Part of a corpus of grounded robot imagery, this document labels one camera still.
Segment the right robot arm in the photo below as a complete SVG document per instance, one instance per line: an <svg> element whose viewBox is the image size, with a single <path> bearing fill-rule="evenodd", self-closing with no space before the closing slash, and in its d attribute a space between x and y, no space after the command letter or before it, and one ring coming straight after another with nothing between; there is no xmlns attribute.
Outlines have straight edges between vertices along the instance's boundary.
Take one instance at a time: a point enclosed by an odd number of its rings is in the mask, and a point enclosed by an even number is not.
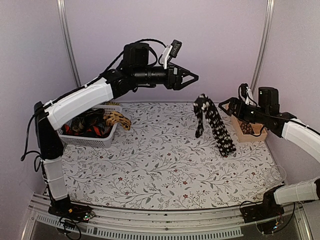
<svg viewBox="0 0 320 240"><path fill-rule="evenodd" d="M279 138L294 143L317 161L320 159L320 134L302 123L289 112L280 112L279 91L274 87L258 89L258 103L247 104L249 92L240 85L238 97L231 97L219 103L219 108L228 116L234 116L245 123L261 124ZM260 221L282 215L283 205L289 203L313 202L320 199L318 177L290 185L271 188L263 195L262 203L240 208L245 223Z"/></svg>

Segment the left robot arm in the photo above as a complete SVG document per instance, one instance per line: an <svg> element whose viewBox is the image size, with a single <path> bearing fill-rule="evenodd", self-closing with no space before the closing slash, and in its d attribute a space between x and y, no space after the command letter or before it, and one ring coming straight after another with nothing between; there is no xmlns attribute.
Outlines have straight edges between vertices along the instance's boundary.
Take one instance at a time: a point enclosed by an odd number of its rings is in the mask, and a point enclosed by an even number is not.
<svg viewBox="0 0 320 240"><path fill-rule="evenodd" d="M141 39L124 46L116 57L119 65L110 65L92 81L43 104L37 102L29 120L35 123L38 151L43 179L48 187L52 215L80 220L92 213L89 206L71 202L65 186L62 169L64 145L57 130L66 122L92 107L115 100L138 88L155 88L164 85L168 90L179 91L196 82L199 77L191 71L171 62L181 49L182 42L174 40L166 45L160 56L150 47L150 38ZM149 54L155 61L149 62Z"/></svg>

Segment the black white floral tie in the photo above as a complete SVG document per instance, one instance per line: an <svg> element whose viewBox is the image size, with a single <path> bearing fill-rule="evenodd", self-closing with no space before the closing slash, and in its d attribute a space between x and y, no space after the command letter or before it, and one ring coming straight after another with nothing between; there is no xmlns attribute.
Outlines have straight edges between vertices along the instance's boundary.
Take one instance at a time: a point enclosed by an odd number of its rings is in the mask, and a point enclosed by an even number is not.
<svg viewBox="0 0 320 240"><path fill-rule="evenodd" d="M200 94L193 102L193 112L197 118L198 125L195 137L199 138L204 132L203 116L209 124L218 151L222 157L228 157L236 151L236 146L214 104L204 93Z"/></svg>

